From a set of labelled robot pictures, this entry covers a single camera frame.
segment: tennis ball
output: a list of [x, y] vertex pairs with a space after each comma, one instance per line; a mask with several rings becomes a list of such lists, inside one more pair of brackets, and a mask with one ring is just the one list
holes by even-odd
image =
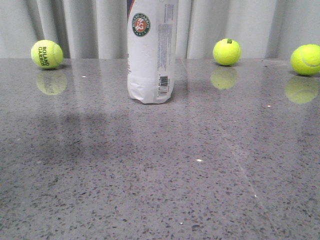
[[64, 53], [54, 41], [40, 40], [31, 48], [31, 57], [33, 62], [41, 68], [55, 69], [64, 60]]
[[316, 44], [302, 45], [293, 51], [290, 63], [300, 75], [313, 75], [320, 71], [320, 46]]
[[211, 83], [219, 90], [232, 88], [237, 78], [237, 71], [232, 67], [218, 66], [211, 73]]
[[38, 89], [46, 95], [59, 95], [67, 88], [67, 78], [60, 71], [41, 71], [36, 77]]
[[241, 47], [235, 40], [225, 38], [215, 44], [212, 53], [218, 64], [229, 66], [239, 60]]
[[294, 76], [286, 83], [284, 91], [291, 102], [306, 104], [318, 95], [319, 83], [314, 78]]

